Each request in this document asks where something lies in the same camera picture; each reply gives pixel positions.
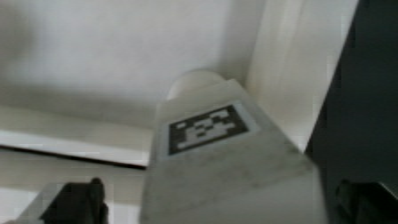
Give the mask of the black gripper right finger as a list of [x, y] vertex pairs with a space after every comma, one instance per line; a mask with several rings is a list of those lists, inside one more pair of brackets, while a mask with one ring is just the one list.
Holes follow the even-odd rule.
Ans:
[[336, 201], [336, 224], [398, 224], [397, 184], [343, 180]]

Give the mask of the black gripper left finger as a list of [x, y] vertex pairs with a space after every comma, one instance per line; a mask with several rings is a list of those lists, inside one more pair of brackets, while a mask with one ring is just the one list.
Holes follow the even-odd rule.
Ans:
[[109, 224], [105, 185], [100, 178], [70, 182], [40, 216], [45, 224]]

